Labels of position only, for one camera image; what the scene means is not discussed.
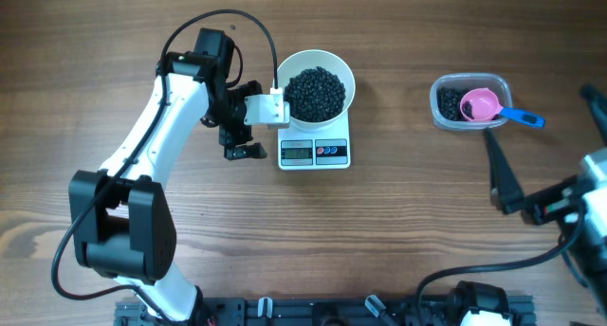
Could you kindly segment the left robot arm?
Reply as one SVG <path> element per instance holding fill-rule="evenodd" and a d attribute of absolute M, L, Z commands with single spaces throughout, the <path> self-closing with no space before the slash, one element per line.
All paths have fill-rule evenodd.
<path fill-rule="evenodd" d="M 156 67 L 151 99 L 120 148 L 95 172 L 78 171 L 68 187 L 72 224 L 51 269 L 73 244 L 82 267 L 117 281 L 141 300 L 142 315 L 160 325 L 212 325 L 201 289 L 174 263 L 176 229 L 165 196 L 170 173 L 197 123 L 218 128 L 227 160 L 265 158 L 246 120 L 245 101 L 259 82 L 229 81 L 241 53 L 225 32 L 202 28 L 192 51 L 167 52 Z"/>

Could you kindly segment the pink scoop with blue handle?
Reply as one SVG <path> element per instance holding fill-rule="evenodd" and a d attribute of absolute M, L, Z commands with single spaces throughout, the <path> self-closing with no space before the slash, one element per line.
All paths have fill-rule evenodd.
<path fill-rule="evenodd" d="M 498 116 L 533 128 L 545 125 L 545 119 L 539 115 L 502 106 L 498 96 L 488 88 L 468 91 L 460 101 L 460 111 L 466 120 L 472 122 L 490 121 Z"/>

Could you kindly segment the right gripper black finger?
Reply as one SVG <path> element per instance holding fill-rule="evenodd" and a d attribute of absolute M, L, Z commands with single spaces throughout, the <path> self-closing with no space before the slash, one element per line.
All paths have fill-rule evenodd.
<path fill-rule="evenodd" d="M 586 101 L 604 144 L 607 143 L 606 97 L 592 84 L 584 84 L 580 96 Z"/>
<path fill-rule="evenodd" d="M 491 129 L 483 131 L 489 161 L 490 200 L 504 215 L 520 211 L 524 192 Z"/>

